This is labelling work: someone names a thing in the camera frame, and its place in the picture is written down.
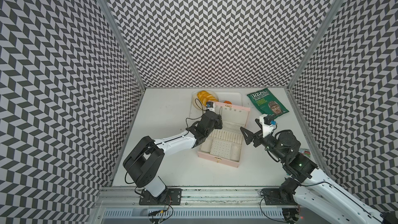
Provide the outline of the pink jewelry box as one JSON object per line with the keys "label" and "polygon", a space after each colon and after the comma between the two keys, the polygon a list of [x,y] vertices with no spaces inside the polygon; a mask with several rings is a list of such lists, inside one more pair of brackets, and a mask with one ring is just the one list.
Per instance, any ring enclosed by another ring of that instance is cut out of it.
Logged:
{"label": "pink jewelry box", "polygon": [[244,137],[240,127],[245,127],[250,108],[214,102],[215,113],[222,117],[222,129],[213,130],[198,150],[198,157],[238,168]]}

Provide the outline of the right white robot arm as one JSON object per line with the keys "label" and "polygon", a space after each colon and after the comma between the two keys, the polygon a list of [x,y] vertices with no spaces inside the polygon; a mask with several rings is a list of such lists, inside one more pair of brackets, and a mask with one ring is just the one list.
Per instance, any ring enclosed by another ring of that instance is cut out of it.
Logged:
{"label": "right white robot arm", "polygon": [[280,186],[280,195],[316,213],[331,224],[396,224],[392,212],[380,212],[355,198],[316,163],[299,152],[301,143],[291,130],[273,133],[274,126],[256,133],[240,129],[246,144],[264,146],[271,158],[289,175]]}

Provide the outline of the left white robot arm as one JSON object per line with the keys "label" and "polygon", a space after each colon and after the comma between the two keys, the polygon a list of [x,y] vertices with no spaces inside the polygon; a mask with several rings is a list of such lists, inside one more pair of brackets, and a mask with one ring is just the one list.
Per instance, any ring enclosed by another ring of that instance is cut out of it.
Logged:
{"label": "left white robot arm", "polygon": [[123,162],[126,170],[125,179],[129,176],[132,184],[145,189],[154,198],[162,198],[168,188],[158,176],[163,159],[178,152],[202,145],[213,130],[222,129],[222,117],[206,110],[191,126],[181,134],[164,139],[154,140],[143,137]]}

